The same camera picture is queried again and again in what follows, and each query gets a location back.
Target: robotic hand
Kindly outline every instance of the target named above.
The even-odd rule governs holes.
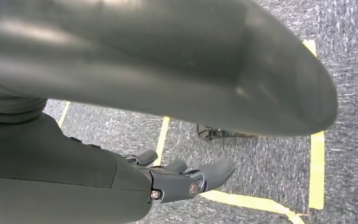
[[[125,155],[124,158],[138,166],[151,181],[153,203],[194,198],[200,193],[220,187],[235,171],[234,164],[227,159],[221,159],[214,164],[204,164],[187,172],[186,163],[179,158],[167,166],[141,168],[157,159],[157,153],[153,150],[146,151],[140,156]]]

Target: yellow tape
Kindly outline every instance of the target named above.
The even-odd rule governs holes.
[[[69,105],[70,105],[70,101],[66,101],[64,110],[62,111],[62,115],[60,117],[60,120],[58,121],[58,126],[59,127],[61,127],[62,124],[64,123],[65,116],[67,115],[68,110],[69,110]]]
[[[156,153],[158,155],[158,158],[154,161],[153,163],[154,166],[159,166],[161,164],[161,155],[163,154],[165,137],[168,131],[168,125],[169,125],[169,117],[164,117],[163,124],[161,125],[160,136],[158,137],[157,148],[156,148]]]
[[[310,49],[314,55],[316,54],[316,45],[315,41],[304,41],[304,45]],[[164,148],[164,141],[165,141],[165,135],[166,133],[163,133],[163,131],[166,132],[168,128],[168,122],[169,118],[164,118],[163,125],[161,127],[160,132],[160,138],[158,140],[158,146],[157,146],[157,154],[158,157],[161,158],[163,148]],[[319,155],[321,153],[321,145],[323,144],[323,158]],[[310,207],[311,203],[320,203],[322,201],[323,203],[323,196],[320,197],[320,193],[324,192],[320,191],[320,186],[323,188],[323,184],[321,185],[320,180],[320,174],[321,174],[321,168],[324,170],[324,164],[321,166],[320,161],[323,161],[324,163],[324,137],[323,132],[312,135],[311,136],[311,180],[310,180]],[[155,166],[160,165],[161,159],[154,162]],[[267,198],[260,198],[260,197],[251,197],[251,196],[245,196],[245,195],[235,195],[235,194],[228,194],[216,190],[212,190],[206,193],[200,194],[200,196],[209,199],[211,201],[215,201],[218,203],[224,203],[229,204],[233,206],[239,206],[243,208],[250,208],[250,209],[256,209],[256,210],[263,210],[263,211],[269,211],[273,213],[283,214],[288,217],[288,219],[293,224],[305,224],[304,221],[300,218],[300,216],[306,216],[304,214],[296,214],[295,212],[291,211],[289,208]]]
[[[305,224],[304,221],[300,218],[302,214],[296,214],[295,212],[290,211],[289,208],[286,208],[285,206],[271,199],[227,194],[216,190],[202,193],[200,196],[203,196],[204,198],[211,201],[224,204],[283,214],[286,215],[293,224]]]
[[[304,45],[316,56],[314,40],[304,41]],[[311,135],[310,194],[309,207],[323,209],[324,206],[324,133]]]

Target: gray carpet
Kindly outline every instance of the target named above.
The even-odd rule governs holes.
[[[308,208],[309,138],[221,139],[204,142],[195,125],[171,120],[162,162],[180,157],[192,168],[222,156],[236,162],[220,190],[266,197],[299,213],[306,224],[358,223],[358,0],[258,0],[303,39],[314,39],[318,57],[339,94],[337,123],[325,133],[325,205]],[[46,112],[59,119],[65,104]],[[155,149],[162,118],[72,103],[63,131],[122,154]],[[283,215],[211,202],[204,198],[155,205],[140,224],[290,224]]]

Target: metal joint screw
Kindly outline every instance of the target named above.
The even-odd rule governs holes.
[[[153,198],[154,200],[159,199],[161,196],[161,193],[158,190],[152,190],[150,197]]]
[[[198,187],[198,184],[192,183],[190,185],[189,195],[191,197],[195,197],[199,192],[200,192],[200,188]]]

